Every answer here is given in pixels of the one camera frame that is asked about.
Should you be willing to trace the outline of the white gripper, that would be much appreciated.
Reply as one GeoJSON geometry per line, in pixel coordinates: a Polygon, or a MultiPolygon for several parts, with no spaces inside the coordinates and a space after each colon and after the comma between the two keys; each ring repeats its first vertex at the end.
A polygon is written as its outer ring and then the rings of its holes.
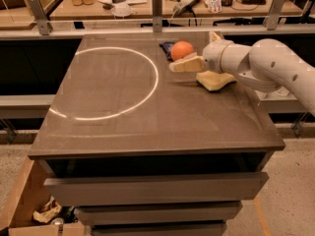
{"type": "Polygon", "coordinates": [[[209,32],[209,38],[210,43],[203,49],[202,56],[194,52],[171,62],[169,64],[170,71],[174,73],[201,72],[206,66],[216,73],[229,72],[230,65],[227,63],[226,50],[233,42],[221,39],[221,36],[214,31],[209,32]]]}

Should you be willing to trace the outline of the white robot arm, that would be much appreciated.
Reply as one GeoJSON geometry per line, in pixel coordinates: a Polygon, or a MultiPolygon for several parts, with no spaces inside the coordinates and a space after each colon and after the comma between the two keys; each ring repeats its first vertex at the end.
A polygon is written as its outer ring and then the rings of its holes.
{"type": "Polygon", "coordinates": [[[264,38],[252,46],[236,44],[210,32],[210,43],[202,55],[188,54],[169,64],[172,72],[233,75],[248,87],[262,91],[286,88],[315,115],[315,68],[278,40],[264,38]]]}

